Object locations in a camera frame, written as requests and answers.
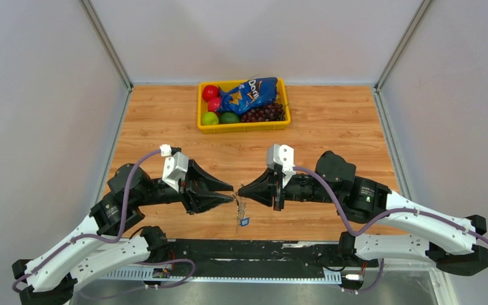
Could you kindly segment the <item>blue tag key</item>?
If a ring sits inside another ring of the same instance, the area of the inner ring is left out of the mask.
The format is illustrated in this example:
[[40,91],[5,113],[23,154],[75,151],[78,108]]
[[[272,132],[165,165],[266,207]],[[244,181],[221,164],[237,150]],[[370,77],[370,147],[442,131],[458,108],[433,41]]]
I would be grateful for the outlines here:
[[244,218],[241,218],[239,220],[239,226],[241,226],[241,227],[245,227],[245,226],[249,225],[249,223],[250,223],[249,217],[244,217]]

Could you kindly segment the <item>silver metal key holder plate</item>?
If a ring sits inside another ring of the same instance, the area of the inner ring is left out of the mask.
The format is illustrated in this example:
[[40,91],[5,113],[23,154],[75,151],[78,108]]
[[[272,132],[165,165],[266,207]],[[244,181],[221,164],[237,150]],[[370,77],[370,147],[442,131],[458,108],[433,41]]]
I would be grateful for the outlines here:
[[236,229],[235,233],[243,227],[239,226],[239,220],[247,216],[247,202],[246,199],[238,194],[238,190],[244,186],[243,182],[240,182],[238,189],[232,194],[234,202],[236,203]]

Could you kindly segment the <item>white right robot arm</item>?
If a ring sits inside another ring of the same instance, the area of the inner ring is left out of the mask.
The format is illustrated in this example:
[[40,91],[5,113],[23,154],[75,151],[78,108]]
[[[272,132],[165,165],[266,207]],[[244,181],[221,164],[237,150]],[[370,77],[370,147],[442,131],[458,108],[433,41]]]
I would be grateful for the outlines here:
[[472,276],[488,268],[486,232],[479,215],[453,217],[417,204],[374,180],[354,164],[324,152],[314,170],[298,167],[288,146],[274,146],[265,172],[238,196],[276,211],[287,201],[331,203],[346,226],[337,256],[345,265],[360,259],[405,259],[432,263],[445,273]]

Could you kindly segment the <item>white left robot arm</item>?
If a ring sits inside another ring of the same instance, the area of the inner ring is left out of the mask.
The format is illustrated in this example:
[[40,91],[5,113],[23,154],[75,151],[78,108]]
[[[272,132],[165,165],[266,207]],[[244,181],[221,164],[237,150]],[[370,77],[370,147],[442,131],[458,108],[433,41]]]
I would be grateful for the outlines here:
[[108,181],[110,191],[64,239],[37,259],[12,265],[22,304],[66,304],[73,294],[108,272],[135,263],[174,264],[168,239],[147,226],[128,241],[123,233],[144,219],[142,206],[181,203],[190,215],[231,202],[232,185],[182,154],[165,159],[160,178],[127,163]]

